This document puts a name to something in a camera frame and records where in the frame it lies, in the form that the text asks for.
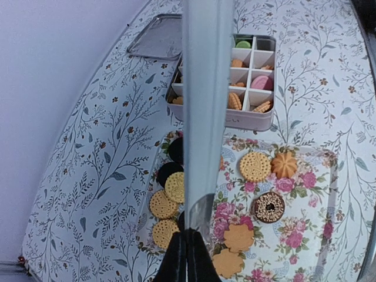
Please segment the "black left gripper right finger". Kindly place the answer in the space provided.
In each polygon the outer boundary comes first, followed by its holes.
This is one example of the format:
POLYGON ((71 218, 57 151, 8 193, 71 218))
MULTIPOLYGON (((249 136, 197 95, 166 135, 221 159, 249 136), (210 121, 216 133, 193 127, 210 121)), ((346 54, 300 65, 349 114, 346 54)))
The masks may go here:
POLYGON ((186 230, 188 281, 220 282, 202 235, 194 229, 186 230))

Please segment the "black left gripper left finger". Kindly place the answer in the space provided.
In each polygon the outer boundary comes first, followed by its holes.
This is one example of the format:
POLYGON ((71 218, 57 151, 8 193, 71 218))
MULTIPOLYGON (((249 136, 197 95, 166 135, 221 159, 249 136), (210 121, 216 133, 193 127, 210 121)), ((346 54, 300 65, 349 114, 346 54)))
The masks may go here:
POLYGON ((184 282, 186 281, 186 241, 182 232, 172 235, 155 282, 184 282))

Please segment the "clear tin lid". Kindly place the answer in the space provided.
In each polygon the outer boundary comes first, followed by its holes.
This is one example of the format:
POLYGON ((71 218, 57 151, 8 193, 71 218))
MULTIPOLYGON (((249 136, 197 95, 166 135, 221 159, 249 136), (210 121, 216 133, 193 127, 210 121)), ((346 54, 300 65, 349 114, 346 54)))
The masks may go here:
POLYGON ((182 15, 158 14, 127 47, 132 56, 175 61, 182 54, 182 15))

